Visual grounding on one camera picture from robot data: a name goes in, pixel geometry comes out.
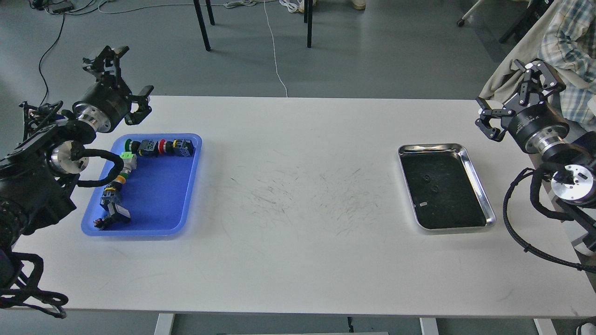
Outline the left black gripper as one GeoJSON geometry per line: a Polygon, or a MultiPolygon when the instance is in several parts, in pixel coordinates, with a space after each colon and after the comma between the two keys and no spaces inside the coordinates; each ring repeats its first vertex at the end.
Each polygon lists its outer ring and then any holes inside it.
{"type": "Polygon", "coordinates": [[[128,45],[116,48],[107,45],[93,59],[83,58],[83,70],[93,75],[96,83],[73,104],[73,112],[96,132],[112,132],[124,117],[126,125],[138,125],[152,112],[149,96],[155,89],[153,85],[143,87],[138,95],[117,90],[124,84],[120,62],[128,51],[128,45]],[[137,105],[134,112],[130,111],[132,104],[137,105]]]}

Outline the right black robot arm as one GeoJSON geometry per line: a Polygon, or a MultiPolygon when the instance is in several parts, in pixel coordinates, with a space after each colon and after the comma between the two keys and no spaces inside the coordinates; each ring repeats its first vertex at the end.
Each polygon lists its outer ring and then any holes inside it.
{"type": "Polygon", "coordinates": [[[547,218],[579,223],[587,231],[583,243],[590,252],[595,250],[595,219],[585,213],[586,208],[595,208],[595,132],[585,132],[574,142],[566,141],[569,124],[548,101],[566,88],[558,72],[540,59],[529,63],[515,60],[514,64],[521,81],[501,108],[492,108],[485,99],[476,98],[480,110],[475,125],[488,139],[500,142],[509,134],[524,153],[538,154],[542,159],[537,168],[523,169],[505,193],[505,227],[524,252],[594,273],[594,266],[565,261],[535,248],[509,222],[509,199],[515,187],[530,177],[532,206],[547,218]]]}

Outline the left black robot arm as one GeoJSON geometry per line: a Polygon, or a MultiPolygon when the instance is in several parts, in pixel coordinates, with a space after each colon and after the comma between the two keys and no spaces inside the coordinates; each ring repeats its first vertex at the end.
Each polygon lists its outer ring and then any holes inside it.
{"type": "Polygon", "coordinates": [[[22,235],[55,225],[76,205],[76,187],[108,185],[121,175],[123,159],[87,148],[97,133],[112,132],[121,121],[138,125],[151,113],[153,86],[133,94],[122,78],[121,58],[128,46],[104,47],[83,70],[95,78],[85,95],[64,110],[63,102],[21,103],[24,139],[1,160],[1,307],[28,307],[64,319],[66,295],[41,290],[42,257],[13,250],[22,235]]]}

